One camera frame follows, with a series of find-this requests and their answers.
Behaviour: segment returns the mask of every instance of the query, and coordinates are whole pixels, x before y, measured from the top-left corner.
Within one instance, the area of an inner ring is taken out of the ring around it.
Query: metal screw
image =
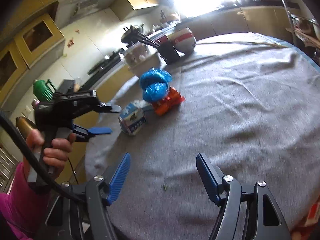
[[[61,183],[61,186],[62,186],[62,187],[69,187],[69,185],[70,185],[70,182],[69,182],[69,181],[65,181],[65,182],[62,182],[62,183]]]
[[[265,183],[263,180],[259,180],[259,181],[258,181],[258,185],[259,185],[260,187],[265,187],[265,186],[266,186],[266,183]]]
[[[103,177],[102,177],[102,175],[97,175],[97,176],[94,176],[94,180],[101,181],[101,180],[103,180]]]
[[[224,178],[225,181],[229,181],[229,182],[230,182],[230,181],[233,181],[233,177],[230,176],[230,175],[226,175],[226,176],[224,176],[223,178]]]

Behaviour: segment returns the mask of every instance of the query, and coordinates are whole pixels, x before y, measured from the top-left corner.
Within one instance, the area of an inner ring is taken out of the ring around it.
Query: white tile wall
[[[59,87],[64,79],[81,78],[81,84],[89,78],[87,72],[105,55],[122,47],[121,36],[123,28],[130,25],[145,24],[145,29],[152,29],[152,25],[159,24],[160,10],[156,9],[150,14],[138,16],[121,22],[110,8],[88,15],[61,29],[66,38],[64,55],[52,64],[39,79],[50,79]],[[68,48],[69,40],[73,39],[74,45]],[[30,87],[17,105],[10,119],[15,123],[15,118],[22,116],[22,111],[28,106],[32,109],[31,102],[35,98],[33,88]],[[28,116],[34,122],[34,114]],[[14,145],[10,137],[2,132],[1,142],[18,160],[22,154]]]

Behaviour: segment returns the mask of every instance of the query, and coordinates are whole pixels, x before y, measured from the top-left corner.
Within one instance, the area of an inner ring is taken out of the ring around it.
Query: red and white bowl
[[[189,28],[170,34],[168,39],[172,42],[177,51],[185,54],[193,52],[196,46],[196,39]]]

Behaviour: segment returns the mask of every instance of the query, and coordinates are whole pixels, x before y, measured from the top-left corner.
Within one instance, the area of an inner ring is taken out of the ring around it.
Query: electrical outlet
[[[28,116],[31,114],[31,109],[26,106],[23,111],[21,112],[26,118],[28,118]]]

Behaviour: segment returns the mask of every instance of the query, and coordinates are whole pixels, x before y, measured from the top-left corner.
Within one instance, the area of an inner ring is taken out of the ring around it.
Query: round table
[[[214,43],[236,41],[235,43]],[[130,137],[115,114],[97,126],[111,135],[87,145],[88,179],[102,174],[122,153],[132,165],[119,199],[108,208],[129,238],[208,239],[219,208],[206,194],[196,169],[205,152],[213,165],[240,182],[266,181],[291,229],[320,193],[320,75],[290,44],[238,33],[198,42],[193,54],[165,67],[186,101]],[[113,99],[125,107],[142,99],[137,78]],[[242,204],[236,232],[241,236]]]

